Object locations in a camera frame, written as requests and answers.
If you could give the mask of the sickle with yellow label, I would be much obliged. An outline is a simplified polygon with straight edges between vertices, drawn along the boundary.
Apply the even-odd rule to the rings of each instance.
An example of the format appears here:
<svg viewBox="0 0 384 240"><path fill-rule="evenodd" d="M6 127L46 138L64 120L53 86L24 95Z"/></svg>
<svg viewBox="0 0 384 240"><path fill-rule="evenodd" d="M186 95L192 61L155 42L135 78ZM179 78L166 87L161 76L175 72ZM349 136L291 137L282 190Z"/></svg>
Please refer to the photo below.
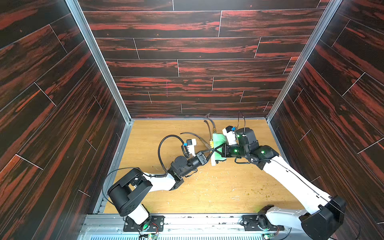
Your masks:
<svg viewBox="0 0 384 240"><path fill-rule="evenodd" d="M212 120L212 119L210 119L210 118L208 118L208 117L204 117L204 122L207 124L207 126L210 128L210 123L211 123L211 125L212 125L212 133L213 134L216 134L217 133L217 129L216 129L216 124L215 124L215 122Z"/></svg>

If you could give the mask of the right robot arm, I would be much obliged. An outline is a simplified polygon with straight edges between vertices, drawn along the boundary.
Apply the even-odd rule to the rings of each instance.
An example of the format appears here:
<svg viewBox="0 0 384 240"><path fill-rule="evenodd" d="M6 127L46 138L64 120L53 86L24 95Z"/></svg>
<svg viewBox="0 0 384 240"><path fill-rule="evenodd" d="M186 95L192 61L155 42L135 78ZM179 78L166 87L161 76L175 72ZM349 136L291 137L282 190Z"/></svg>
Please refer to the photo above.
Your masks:
<svg viewBox="0 0 384 240"><path fill-rule="evenodd" d="M327 240L344 223L346 201L313 185L270 146L259 145L252 129L228 126L222 134L213 134L211 146L224 159L244 158L246 164L256 165L281 183L304 207L288 210L267 205L255 220L243 219L245 229L252 224L263 231L276 231L278 226L284 226L303 231L312 240Z"/></svg>

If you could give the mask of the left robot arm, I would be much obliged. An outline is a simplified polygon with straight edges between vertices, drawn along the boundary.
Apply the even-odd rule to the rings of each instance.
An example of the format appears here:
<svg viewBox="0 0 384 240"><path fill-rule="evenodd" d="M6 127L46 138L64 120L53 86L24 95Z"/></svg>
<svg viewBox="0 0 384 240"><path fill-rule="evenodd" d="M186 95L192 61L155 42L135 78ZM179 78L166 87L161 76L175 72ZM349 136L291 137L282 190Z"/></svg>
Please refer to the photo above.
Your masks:
<svg viewBox="0 0 384 240"><path fill-rule="evenodd" d="M184 179L197 171L197 168L208 163L213 149L203 150L190 159L177 157L167 170L165 177L154 177L139 168L130 170L107 191L113 205L122 217L133 220L140 228L145 229L151 221L151 214L142 205L143 199L150 192L176 190L184 183Z"/></svg>

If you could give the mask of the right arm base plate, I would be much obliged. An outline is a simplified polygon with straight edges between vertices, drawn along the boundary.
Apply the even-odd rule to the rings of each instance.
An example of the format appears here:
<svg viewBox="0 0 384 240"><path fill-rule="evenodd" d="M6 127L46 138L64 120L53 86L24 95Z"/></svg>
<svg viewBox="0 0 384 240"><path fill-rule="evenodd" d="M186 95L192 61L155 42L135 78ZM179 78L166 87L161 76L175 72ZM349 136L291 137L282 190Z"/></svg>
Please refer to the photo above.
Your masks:
<svg viewBox="0 0 384 240"><path fill-rule="evenodd" d="M264 215L243 215L240 225L245 231L284 231L284 226L272 225Z"/></svg>

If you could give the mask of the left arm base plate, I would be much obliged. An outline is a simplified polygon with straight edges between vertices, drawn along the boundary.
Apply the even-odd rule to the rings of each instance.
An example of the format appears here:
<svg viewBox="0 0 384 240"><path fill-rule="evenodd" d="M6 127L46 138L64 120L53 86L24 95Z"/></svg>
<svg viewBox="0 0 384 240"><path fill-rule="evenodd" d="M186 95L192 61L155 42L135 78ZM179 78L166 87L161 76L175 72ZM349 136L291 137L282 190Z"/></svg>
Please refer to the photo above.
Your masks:
<svg viewBox="0 0 384 240"><path fill-rule="evenodd" d="M143 223L137 224L133 219L126 217L123 232L156 233L164 230L165 216L154 215L147 218Z"/></svg>

